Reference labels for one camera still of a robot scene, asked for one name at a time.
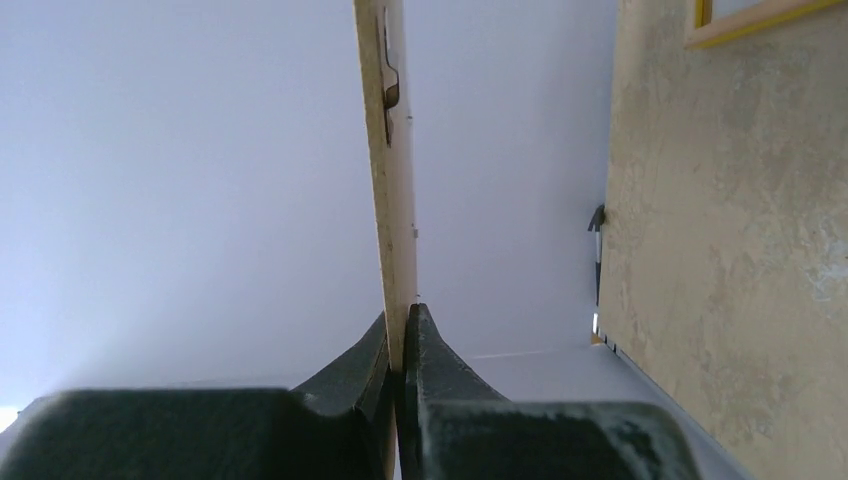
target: picture frame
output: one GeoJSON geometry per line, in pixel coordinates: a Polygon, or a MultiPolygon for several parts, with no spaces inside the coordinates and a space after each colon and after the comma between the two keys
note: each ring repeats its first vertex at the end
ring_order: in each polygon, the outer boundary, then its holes
{"type": "Polygon", "coordinates": [[[693,0],[694,26],[685,48],[708,48],[775,25],[794,20],[844,0],[760,0],[735,12],[714,18],[715,0],[693,0]]]}

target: bright light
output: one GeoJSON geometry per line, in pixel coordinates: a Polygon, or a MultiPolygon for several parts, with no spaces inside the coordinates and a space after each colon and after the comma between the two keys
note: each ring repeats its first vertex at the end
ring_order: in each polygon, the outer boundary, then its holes
{"type": "Polygon", "coordinates": [[[18,409],[14,407],[0,407],[0,433],[9,428],[18,418],[18,409]]]}

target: beige wall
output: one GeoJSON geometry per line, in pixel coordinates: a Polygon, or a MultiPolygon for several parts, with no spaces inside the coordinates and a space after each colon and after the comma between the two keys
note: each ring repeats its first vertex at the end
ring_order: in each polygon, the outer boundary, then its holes
{"type": "Polygon", "coordinates": [[[758,478],[848,472],[848,9],[621,0],[601,327],[758,478]]]}

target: black object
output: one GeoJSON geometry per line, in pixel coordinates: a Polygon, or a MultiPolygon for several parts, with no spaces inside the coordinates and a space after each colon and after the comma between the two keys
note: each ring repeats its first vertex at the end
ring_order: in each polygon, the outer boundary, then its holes
{"type": "Polygon", "coordinates": [[[413,305],[402,375],[383,317],[292,391],[78,391],[43,400],[0,479],[693,479],[671,417],[636,403],[513,403],[413,305]]]}
{"type": "Polygon", "coordinates": [[[601,303],[601,225],[606,221],[607,216],[604,211],[604,205],[601,204],[595,209],[592,214],[592,220],[589,222],[589,231],[595,232],[595,306],[601,303]]]}

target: ceiling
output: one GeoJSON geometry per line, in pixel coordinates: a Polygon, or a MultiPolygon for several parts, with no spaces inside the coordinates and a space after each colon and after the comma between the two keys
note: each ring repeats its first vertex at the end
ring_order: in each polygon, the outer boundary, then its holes
{"type": "MultiPolygon", "coordinates": [[[[405,14],[422,301],[468,358],[585,345],[615,2],[405,14]]],[[[0,405],[298,376],[364,333],[382,299],[352,15],[0,4],[0,405]]]]}

